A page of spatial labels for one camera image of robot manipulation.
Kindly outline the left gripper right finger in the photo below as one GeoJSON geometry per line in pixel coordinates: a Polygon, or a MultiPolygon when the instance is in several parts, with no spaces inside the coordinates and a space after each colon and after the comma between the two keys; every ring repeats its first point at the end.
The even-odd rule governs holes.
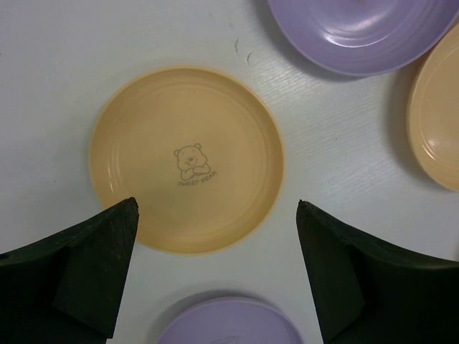
{"type": "Polygon", "coordinates": [[[420,254],[300,201],[296,225],[325,343],[456,343],[458,263],[420,254]]]}

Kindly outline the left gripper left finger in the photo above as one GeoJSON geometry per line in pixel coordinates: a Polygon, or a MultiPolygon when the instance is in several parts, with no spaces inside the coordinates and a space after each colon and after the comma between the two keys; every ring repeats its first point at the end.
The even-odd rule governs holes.
{"type": "Polygon", "coordinates": [[[106,343],[138,230],[133,197],[1,254],[2,343],[106,343]]]}

